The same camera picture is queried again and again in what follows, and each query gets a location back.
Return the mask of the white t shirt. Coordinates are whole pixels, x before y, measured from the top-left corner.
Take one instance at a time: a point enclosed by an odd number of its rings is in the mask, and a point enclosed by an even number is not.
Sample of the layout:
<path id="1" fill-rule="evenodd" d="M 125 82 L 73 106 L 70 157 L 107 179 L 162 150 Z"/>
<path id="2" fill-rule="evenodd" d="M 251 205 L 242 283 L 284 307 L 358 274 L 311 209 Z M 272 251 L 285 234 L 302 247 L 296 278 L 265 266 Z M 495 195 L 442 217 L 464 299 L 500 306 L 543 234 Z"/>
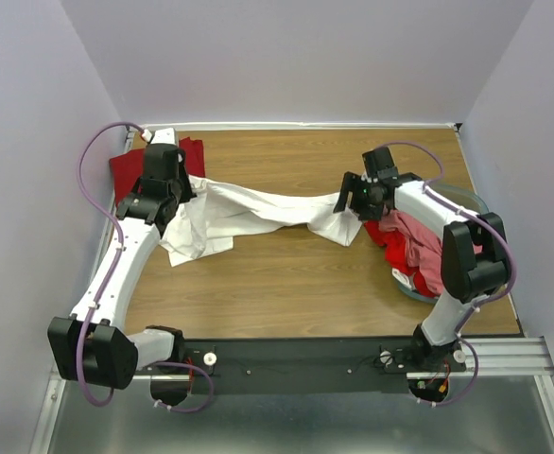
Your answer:
<path id="1" fill-rule="evenodd" d="M 196 197 L 178 208 L 161 240 L 173 267 L 229 251 L 237 236 L 304 225 L 311 233 L 348 247 L 361 229 L 350 210 L 333 212 L 337 193 L 293 197 L 195 176 L 190 180 Z"/>

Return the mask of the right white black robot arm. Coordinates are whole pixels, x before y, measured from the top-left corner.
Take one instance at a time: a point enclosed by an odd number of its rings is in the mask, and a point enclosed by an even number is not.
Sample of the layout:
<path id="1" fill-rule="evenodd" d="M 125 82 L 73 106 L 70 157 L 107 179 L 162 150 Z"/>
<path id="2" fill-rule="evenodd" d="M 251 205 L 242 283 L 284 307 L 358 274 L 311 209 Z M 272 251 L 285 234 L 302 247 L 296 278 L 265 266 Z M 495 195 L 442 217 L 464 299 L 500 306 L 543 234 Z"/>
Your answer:
<path id="1" fill-rule="evenodd" d="M 503 220 L 495 213 L 469 211 L 434 191 L 429 181 L 400 172 L 387 144 L 362 159 L 364 174 L 344 173 L 335 212 L 350 209 L 361 221 L 407 214 L 441 240 L 444 290 L 397 356 L 409 367 L 432 370 L 456 350 L 471 316 L 506 295 L 515 282 Z"/>

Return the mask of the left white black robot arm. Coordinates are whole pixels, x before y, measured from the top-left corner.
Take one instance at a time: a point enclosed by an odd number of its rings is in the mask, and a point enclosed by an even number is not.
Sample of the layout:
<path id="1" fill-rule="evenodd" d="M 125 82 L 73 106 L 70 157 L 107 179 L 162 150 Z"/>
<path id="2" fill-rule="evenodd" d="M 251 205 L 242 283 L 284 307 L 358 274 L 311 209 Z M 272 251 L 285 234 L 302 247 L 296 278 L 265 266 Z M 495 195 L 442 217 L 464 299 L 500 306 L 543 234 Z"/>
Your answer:
<path id="1" fill-rule="evenodd" d="M 182 332 L 151 326 L 124 332 L 130 299 L 150 254 L 180 205 L 194 193 L 185 153 L 173 140 L 153 139 L 142 175 L 120 201 L 113 238 L 92 283 L 67 317 L 55 317 L 47 335 L 61 377 L 110 390 L 129 386 L 136 371 L 154 364 L 165 374 L 183 365 Z"/>

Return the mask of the folded dark red t shirt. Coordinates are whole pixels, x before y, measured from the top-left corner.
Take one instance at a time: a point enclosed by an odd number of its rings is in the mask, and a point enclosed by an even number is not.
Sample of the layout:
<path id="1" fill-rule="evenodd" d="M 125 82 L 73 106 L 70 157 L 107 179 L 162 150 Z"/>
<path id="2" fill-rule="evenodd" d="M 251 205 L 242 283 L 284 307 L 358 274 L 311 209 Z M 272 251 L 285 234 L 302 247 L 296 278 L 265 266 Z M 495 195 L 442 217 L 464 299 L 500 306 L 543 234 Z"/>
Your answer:
<path id="1" fill-rule="evenodd" d="M 205 177 L 203 142 L 200 139 L 185 137 L 179 141 L 179 146 L 185 151 L 187 172 L 196 177 Z M 115 205 L 129 194 L 138 178 L 142 176 L 144 151 L 144 148 L 135 148 L 109 161 L 113 175 Z"/>

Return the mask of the pink t shirt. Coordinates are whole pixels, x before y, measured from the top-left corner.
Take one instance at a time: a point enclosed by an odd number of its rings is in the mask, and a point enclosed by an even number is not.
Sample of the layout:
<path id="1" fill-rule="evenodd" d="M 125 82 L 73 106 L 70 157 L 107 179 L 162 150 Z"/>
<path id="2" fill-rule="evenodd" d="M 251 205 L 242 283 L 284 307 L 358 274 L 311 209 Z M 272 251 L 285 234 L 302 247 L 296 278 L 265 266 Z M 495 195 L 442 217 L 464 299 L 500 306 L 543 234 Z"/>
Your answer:
<path id="1" fill-rule="evenodd" d="M 379 230 L 385 234 L 401 234 L 405 241 L 405 261 L 411 268 L 417 268 L 422 275 L 426 289 L 441 295 L 441 240 L 420 221 L 393 210 L 379 222 Z"/>

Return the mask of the teal laundry basket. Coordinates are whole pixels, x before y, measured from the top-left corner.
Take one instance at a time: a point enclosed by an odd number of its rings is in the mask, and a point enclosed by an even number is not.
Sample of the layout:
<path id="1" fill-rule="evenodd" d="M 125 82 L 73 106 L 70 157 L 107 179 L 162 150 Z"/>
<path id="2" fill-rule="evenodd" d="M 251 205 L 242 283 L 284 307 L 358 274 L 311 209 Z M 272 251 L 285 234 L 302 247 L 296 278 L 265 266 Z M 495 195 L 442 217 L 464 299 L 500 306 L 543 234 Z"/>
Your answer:
<path id="1" fill-rule="evenodd" d="M 487 205 L 474 192 L 449 184 L 437 183 L 429 186 L 423 182 L 405 183 L 395 191 L 394 208 L 411 215 L 431 230 L 443 242 L 444 228 L 455 222 L 464 222 L 462 213 L 478 216 L 487 212 Z M 425 297 L 415 290 L 408 289 L 404 277 L 392 276 L 398 288 L 415 300 L 434 305 L 440 295 Z"/>

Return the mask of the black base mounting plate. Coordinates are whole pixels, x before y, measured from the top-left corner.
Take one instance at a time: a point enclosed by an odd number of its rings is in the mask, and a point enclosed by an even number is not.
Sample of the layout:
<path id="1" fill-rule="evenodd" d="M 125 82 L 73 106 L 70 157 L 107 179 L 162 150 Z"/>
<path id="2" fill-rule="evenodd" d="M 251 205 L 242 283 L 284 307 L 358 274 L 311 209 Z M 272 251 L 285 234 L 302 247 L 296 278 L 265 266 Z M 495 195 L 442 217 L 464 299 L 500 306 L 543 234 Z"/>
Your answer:
<path id="1" fill-rule="evenodd" d="M 187 340 L 183 368 L 147 366 L 151 396 L 175 405 L 188 396 L 227 394 L 407 393 L 418 376 L 465 371 L 458 344 L 424 352 L 411 337 Z"/>

